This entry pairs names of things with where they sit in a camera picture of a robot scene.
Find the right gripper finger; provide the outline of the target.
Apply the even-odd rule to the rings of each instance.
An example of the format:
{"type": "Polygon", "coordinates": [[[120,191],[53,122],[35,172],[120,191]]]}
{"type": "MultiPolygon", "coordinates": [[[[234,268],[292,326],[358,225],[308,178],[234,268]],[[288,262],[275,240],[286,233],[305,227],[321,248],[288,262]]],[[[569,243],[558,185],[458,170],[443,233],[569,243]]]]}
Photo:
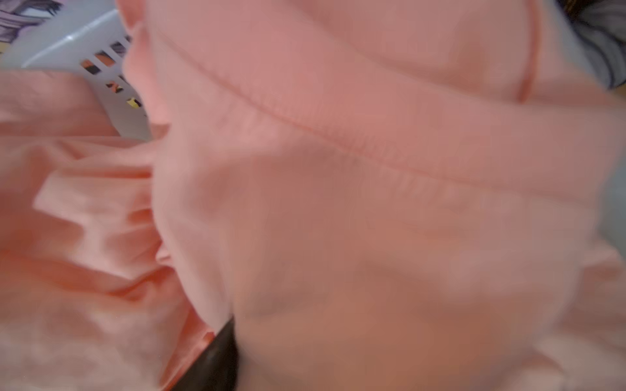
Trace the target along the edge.
{"type": "Polygon", "coordinates": [[[171,391],[234,391],[238,369],[235,319],[231,318],[171,391]]]}

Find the peach graphic t-shirt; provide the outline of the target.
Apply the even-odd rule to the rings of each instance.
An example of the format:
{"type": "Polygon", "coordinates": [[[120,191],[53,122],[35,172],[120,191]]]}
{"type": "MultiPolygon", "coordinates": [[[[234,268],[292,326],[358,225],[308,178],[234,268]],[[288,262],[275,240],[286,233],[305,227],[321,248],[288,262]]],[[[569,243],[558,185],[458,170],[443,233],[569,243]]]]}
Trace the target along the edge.
{"type": "Polygon", "coordinates": [[[625,102],[546,1],[121,1],[152,139],[1,73],[1,387],[622,390],[625,102]]]}

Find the white plastic laundry basket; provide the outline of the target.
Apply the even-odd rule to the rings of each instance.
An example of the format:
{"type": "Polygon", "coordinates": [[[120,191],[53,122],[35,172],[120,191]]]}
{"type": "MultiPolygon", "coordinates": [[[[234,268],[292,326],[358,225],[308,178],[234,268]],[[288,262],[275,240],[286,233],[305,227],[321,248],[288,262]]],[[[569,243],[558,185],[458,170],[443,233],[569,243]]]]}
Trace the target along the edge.
{"type": "Polygon", "coordinates": [[[1,66],[85,78],[118,133],[147,141],[151,133],[143,102],[122,70],[129,47],[114,1],[76,1],[19,37],[2,55],[1,66]]]}

